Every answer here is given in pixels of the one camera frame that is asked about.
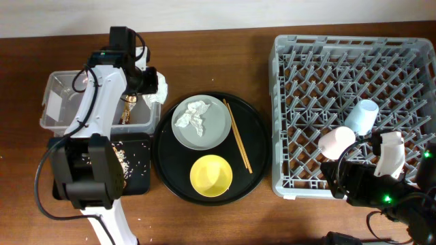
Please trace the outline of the brown coffee sachet wrapper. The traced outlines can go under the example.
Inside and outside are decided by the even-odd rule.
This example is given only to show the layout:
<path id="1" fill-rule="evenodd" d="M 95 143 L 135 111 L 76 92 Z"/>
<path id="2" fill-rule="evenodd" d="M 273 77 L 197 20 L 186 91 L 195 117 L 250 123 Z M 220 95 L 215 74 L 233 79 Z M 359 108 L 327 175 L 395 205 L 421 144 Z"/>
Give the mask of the brown coffee sachet wrapper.
<path id="1" fill-rule="evenodd" d="M 119 120 L 120 125 L 128 125 L 130 123 L 131 111 L 136 105 L 137 100 L 138 97 L 136 95 L 128 95 L 125 98 L 121 98 L 121 101 L 124 102 L 124 107 L 123 107 L 123 113 L 121 114 Z"/>

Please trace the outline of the pink cup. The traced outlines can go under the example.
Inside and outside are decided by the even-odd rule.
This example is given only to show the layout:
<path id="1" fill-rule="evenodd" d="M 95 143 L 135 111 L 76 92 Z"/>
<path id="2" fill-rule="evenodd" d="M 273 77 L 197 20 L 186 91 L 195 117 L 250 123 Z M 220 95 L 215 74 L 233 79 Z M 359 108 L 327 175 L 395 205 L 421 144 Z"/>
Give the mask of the pink cup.
<path id="1" fill-rule="evenodd" d="M 322 136 L 318 142 L 318 147 L 326 158 L 337 160 L 343 151 L 355 141 L 354 132 L 348 127 L 341 126 Z"/>

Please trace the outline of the blue cup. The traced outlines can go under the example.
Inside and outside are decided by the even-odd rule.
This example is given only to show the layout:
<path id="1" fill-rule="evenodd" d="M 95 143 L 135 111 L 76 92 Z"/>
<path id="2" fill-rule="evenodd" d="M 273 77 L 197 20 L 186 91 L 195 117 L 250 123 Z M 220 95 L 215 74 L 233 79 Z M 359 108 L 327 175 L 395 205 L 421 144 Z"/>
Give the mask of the blue cup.
<path id="1" fill-rule="evenodd" d="M 378 112 L 379 107 L 374 101 L 363 99 L 351 110 L 344 125 L 359 136 L 367 135 L 375 124 Z"/>

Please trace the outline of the food scraps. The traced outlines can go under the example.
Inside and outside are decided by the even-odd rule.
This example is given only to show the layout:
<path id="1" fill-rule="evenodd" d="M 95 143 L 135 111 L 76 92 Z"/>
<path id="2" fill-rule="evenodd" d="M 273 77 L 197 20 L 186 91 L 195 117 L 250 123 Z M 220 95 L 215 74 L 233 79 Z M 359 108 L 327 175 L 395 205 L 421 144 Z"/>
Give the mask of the food scraps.
<path id="1" fill-rule="evenodd" d="M 123 170 L 123 187 L 140 188 L 149 185 L 150 156 L 149 147 L 145 143 L 112 142 L 112 148 Z"/>

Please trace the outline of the yellow bowl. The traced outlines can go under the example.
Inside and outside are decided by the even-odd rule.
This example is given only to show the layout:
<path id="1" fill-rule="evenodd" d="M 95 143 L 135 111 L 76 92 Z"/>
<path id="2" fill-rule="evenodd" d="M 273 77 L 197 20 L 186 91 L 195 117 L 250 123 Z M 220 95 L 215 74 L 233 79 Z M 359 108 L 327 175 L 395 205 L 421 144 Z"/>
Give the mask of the yellow bowl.
<path id="1" fill-rule="evenodd" d="M 214 154 L 200 157 L 191 167 L 189 179 L 194 190 L 204 197 L 224 194 L 233 180 L 230 164 Z"/>

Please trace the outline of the white napkin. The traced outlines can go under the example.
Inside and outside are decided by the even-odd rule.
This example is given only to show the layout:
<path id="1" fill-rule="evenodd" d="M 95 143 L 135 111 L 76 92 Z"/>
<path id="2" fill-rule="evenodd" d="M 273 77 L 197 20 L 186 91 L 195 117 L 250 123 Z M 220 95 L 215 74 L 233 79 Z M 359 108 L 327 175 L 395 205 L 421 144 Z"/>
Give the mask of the white napkin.
<path id="1" fill-rule="evenodd" d="M 165 77 L 157 72 L 157 92 L 154 94 L 143 95 L 142 98 L 149 109 L 153 107 L 154 104 L 163 105 L 168 96 L 168 84 L 166 83 Z"/>

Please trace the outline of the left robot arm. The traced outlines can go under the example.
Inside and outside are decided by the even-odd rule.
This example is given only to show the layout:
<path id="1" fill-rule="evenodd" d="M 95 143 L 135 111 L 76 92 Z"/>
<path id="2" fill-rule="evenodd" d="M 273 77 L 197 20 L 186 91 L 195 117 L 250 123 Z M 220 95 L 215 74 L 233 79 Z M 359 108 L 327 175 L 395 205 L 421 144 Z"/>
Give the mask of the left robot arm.
<path id="1" fill-rule="evenodd" d="M 138 244 L 121 205 L 125 179 L 112 147 L 110 133 L 116 107 L 123 95 L 158 91 L 154 67 L 139 68 L 149 50 L 136 52 L 142 37 L 128 27 L 111 27 L 109 44 L 93 52 L 82 72 L 87 87 L 75 119 L 63 137 L 50 140 L 42 159 L 49 160 L 61 199 L 70 201 L 90 221 L 101 244 Z"/>

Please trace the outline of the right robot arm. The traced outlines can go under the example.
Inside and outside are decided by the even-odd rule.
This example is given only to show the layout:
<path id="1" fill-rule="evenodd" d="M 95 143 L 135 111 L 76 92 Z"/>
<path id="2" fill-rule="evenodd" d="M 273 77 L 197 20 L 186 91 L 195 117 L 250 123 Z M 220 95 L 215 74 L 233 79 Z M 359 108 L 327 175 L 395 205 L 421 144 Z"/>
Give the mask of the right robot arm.
<path id="1" fill-rule="evenodd" d="M 346 161 L 341 164 L 341 184 L 349 192 L 347 203 L 377 208 L 394 222 L 408 226 L 416 244 L 435 243 L 435 144 L 430 143 L 416 174 L 417 186 L 390 175 L 377 177 L 374 165 Z"/>

